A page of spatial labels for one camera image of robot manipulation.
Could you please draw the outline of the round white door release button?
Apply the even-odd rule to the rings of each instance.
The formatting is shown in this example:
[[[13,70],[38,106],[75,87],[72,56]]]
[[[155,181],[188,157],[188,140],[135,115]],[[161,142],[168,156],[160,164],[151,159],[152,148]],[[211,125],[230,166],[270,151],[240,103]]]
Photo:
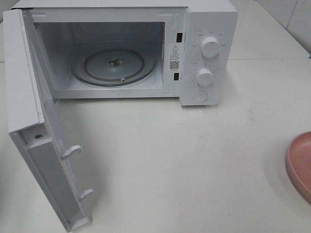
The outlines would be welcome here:
[[[208,98],[208,93],[206,91],[197,91],[193,95],[193,100],[196,102],[205,102]]]

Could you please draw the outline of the white timer knob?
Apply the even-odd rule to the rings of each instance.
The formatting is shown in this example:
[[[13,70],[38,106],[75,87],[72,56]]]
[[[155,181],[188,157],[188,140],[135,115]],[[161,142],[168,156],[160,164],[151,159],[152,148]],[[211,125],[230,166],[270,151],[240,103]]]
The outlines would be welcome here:
[[[208,86],[213,83],[214,75],[209,69],[202,68],[199,71],[197,71],[196,79],[197,79],[198,85]]]

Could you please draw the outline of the white microwave door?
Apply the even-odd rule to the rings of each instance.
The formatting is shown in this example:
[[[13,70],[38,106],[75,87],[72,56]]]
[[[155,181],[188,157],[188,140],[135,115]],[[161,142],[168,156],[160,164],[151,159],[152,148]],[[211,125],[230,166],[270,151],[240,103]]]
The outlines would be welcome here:
[[[48,87],[51,66],[40,26],[28,10],[3,13],[5,77],[9,135],[66,231],[88,223],[68,147]]]

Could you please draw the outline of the pink round plate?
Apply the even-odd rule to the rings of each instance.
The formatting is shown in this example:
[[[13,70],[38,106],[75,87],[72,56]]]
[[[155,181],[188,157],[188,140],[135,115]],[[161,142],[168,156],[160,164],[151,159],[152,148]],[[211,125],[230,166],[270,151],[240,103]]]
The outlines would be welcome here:
[[[299,194],[311,203],[311,132],[296,136],[289,144],[286,170]]]

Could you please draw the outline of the white warning label sticker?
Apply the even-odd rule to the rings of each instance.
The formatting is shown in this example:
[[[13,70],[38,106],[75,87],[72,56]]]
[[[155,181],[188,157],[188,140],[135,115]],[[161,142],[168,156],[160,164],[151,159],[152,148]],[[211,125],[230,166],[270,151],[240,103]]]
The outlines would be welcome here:
[[[170,71],[179,71],[181,64],[181,47],[176,43],[169,44],[169,63],[168,68]]]

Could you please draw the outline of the glass microwave turntable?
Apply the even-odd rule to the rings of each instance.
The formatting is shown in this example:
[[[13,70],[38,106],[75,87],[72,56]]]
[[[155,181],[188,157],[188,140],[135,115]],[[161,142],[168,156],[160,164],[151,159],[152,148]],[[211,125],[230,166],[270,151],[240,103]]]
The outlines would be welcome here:
[[[72,51],[69,68],[80,81],[102,87],[138,82],[156,68],[157,46],[132,41],[89,43]]]

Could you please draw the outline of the upper white power knob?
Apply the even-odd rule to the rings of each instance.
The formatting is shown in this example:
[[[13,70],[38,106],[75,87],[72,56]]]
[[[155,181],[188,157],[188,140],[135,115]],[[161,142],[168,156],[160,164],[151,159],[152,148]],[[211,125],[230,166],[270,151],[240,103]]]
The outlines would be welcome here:
[[[201,54],[206,58],[216,56],[220,52],[221,42],[214,35],[205,36],[200,42]]]

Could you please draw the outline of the white microwave oven body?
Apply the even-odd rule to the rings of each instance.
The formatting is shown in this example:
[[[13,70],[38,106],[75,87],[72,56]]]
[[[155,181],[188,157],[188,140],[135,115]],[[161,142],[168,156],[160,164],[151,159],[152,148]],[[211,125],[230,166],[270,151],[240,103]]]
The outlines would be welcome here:
[[[238,12],[227,0],[21,0],[10,10],[28,10],[40,26],[51,76],[53,99],[178,98],[183,106],[215,105],[228,61]],[[220,52],[201,54],[200,42],[214,35]],[[127,85],[102,87],[86,84],[70,71],[74,49],[104,41],[132,41],[157,46],[158,61],[146,78]],[[169,44],[181,47],[179,71],[170,71]],[[202,68],[214,75],[211,85],[200,86]],[[205,102],[193,95],[206,91]]]

